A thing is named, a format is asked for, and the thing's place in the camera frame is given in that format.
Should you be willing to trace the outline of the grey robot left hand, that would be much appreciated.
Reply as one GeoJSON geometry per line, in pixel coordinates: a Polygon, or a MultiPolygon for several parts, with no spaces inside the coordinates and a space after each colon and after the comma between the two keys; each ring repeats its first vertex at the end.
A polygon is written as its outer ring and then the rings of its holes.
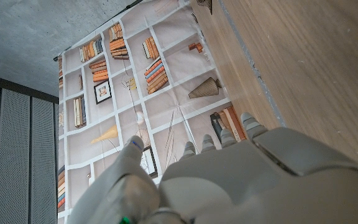
{"type": "Polygon", "coordinates": [[[358,223],[358,163],[303,133],[241,116],[248,138],[221,131],[191,142],[156,184],[144,143],[127,140],[73,208],[68,223],[358,223]]]}

